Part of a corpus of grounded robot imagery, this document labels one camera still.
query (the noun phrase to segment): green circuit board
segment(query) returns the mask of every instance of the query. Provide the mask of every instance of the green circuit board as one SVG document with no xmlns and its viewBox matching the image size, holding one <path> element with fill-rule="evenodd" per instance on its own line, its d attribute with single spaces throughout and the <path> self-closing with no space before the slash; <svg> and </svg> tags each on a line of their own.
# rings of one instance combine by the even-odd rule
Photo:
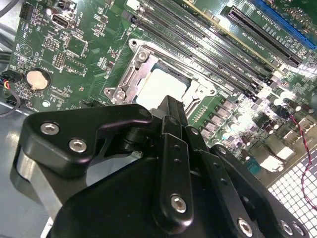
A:
<svg viewBox="0 0 317 238">
<path fill-rule="evenodd" d="M 242 112 L 256 119 L 265 112 L 283 124 L 283 120 L 269 107 L 270 102 L 266 98 L 256 107 L 253 107 L 254 102 L 246 99 L 241 88 L 247 88 L 248 82 L 258 82 L 264 91 L 272 93 L 277 93 L 280 88 L 289 90 L 293 93 L 291 99 L 299 104 L 309 103 L 317 86 L 316 50 L 302 44 L 285 27 L 264 14 L 262 9 L 256 7 L 256 0 L 73 0 L 70 2 L 75 7 L 67 10 L 68 27 L 58 26 L 48 15 L 49 9 L 60 8 L 60 2 L 69 1 L 26 1 L 27 10 L 31 9 L 32 12 L 20 20 L 10 60 L 9 68 L 13 71 L 25 75 L 34 68 L 40 68 L 51 77 L 49 87 L 42 91 L 32 90 L 25 79 L 13 86 L 18 95 L 27 101 L 26 107 L 35 112 L 78 109 L 83 103 L 92 102 L 112 105 L 104 89 L 117 86 L 133 57 L 128 46 L 131 38 L 154 42 L 177 58 L 189 55 L 194 56 L 193 62 L 204 63 L 202 72 L 218 86 L 217 94 L 205 97 L 188 118 L 189 124 L 198 129 L 204 127 L 211 113 L 226 99 L 235 104 L 230 111 L 232 115 Z M 317 19 L 312 18 L 314 14 L 311 12 L 312 9 L 316 10 L 315 3 L 297 4 L 293 1 L 286 5 L 278 0 L 266 3 L 313 44 L 317 43 Z M 288 65 L 245 29 L 228 19 L 226 14 L 232 7 L 290 50 L 300 61 L 299 66 Z M 291 14 L 295 8 L 307 13 L 305 22 Z M 166 12 L 178 15 L 181 22 L 189 22 L 208 37 L 199 38 Z M 132 17 L 137 19 L 137 23 L 132 22 Z M 230 51 L 231 57 L 223 54 L 219 46 Z M 266 69 L 270 68 L 279 75 L 279 86 L 268 88 L 254 79 L 248 69 L 237 64 L 238 61 L 232 56 L 246 63 L 253 74 L 268 77 L 271 72 Z M 232 132 L 234 139 L 231 141 L 223 140 L 219 134 L 222 125 L 205 137 L 207 145 L 212 146 L 216 138 L 234 150 L 245 148 L 238 145 L 239 136 L 251 134 L 252 124 Z M 267 136 L 260 129 L 253 131 L 254 142 Z"/>
</svg>

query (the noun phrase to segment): red wire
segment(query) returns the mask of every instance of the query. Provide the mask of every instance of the red wire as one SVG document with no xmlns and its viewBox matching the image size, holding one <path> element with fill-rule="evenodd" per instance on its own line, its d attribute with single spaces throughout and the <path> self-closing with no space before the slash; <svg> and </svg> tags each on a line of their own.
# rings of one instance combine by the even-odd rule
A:
<svg viewBox="0 0 317 238">
<path fill-rule="evenodd" d="M 307 197 L 307 195 L 305 194 L 305 188 L 304 188 L 304 185 L 305 185 L 305 176 L 306 176 L 306 173 L 309 171 L 309 169 L 311 168 L 311 166 L 313 165 L 312 163 L 312 155 L 309 151 L 309 148 L 308 148 L 308 145 L 307 145 L 307 140 L 305 138 L 305 135 L 304 135 L 304 132 L 302 130 L 302 127 L 298 124 L 298 122 L 294 119 L 293 116 L 290 116 L 290 118 L 293 120 L 293 122 L 297 125 L 299 131 L 300 131 L 300 134 L 302 136 L 302 139 L 303 139 L 303 143 L 304 143 L 304 146 L 305 146 L 305 150 L 307 152 L 307 157 L 308 157 L 308 164 L 307 166 L 305 167 L 305 170 L 302 174 L 302 179 L 301 179 L 301 185 L 302 185 L 302 193 L 303 193 L 303 196 L 306 200 L 306 202 L 311 205 L 311 207 L 317 211 L 317 207 L 313 204 L 313 202 L 310 200 L 309 197 Z"/>
</svg>

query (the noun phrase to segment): mounting hole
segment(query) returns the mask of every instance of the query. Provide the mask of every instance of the mounting hole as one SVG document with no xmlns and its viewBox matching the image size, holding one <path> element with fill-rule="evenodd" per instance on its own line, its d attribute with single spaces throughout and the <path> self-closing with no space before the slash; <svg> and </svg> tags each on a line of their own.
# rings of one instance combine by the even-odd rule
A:
<svg viewBox="0 0 317 238">
<path fill-rule="evenodd" d="M 223 185 L 228 185 L 228 182 L 224 178 L 221 178 L 220 181 L 223 183 Z"/>
<path fill-rule="evenodd" d="M 131 41 L 131 46 L 136 47 L 137 46 L 137 42 L 136 41 Z"/>
<path fill-rule="evenodd" d="M 180 151 L 179 145 L 174 145 L 175 150 Z"/>
</svg>

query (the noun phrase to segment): black metal bracket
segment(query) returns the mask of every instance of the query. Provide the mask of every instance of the black metal bracket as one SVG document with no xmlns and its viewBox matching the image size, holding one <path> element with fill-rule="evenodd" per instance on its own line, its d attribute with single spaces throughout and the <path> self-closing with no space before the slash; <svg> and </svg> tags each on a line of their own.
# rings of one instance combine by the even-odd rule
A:
<svg viewBox="0 0 317 238">
<path fill-rule="evenodd" d="M 48 212 L 58 198 L 59 206 L 51 211 L 56 216 L 52 238 L 309 237 L 225 147 L 206 147 L 201 134 L 187 124 L 180 102 L 167 96 L 153 113 L 123 105 L 26 119 L 12 170 L 31 182 L 33 199 Z M 48 131 L 43 128 L 47 123 L 53 125 Z M 71 148 L 74 139 L 84 144 Z M 85 172 L 96 157 L 99 163 L 135 150 L 143 158 L 85 188 Z M 25 161 L 33 168 L 27 173 L 21 169 Z M 76 187 L 65 196 L 67 188 L 57 181 Z M 43 185 L 55 200 L 48 199 Z"/>
</svg>

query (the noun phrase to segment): gray surface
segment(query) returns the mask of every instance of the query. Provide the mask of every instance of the gray surface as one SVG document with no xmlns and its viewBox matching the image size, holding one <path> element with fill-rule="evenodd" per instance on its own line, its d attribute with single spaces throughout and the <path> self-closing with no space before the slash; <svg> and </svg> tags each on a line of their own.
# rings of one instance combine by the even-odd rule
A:
<svg viewBox="0 0 317 238">
<path fill-rule="evenodd" d="M 0 0 L 2 9 L 9 0 Z M 21 2 L 8 14 L 0 18 L 0 24 L 17 29 Z M 0 106 L 0 113 L 7 108 Z M 13 113 L 0 118 L 0 238 L 38 238 L 46 224 L 48 215 L 44 208 L 17 192 L 9 179 L 15 149 L 25 116 Z"/>
</svg>

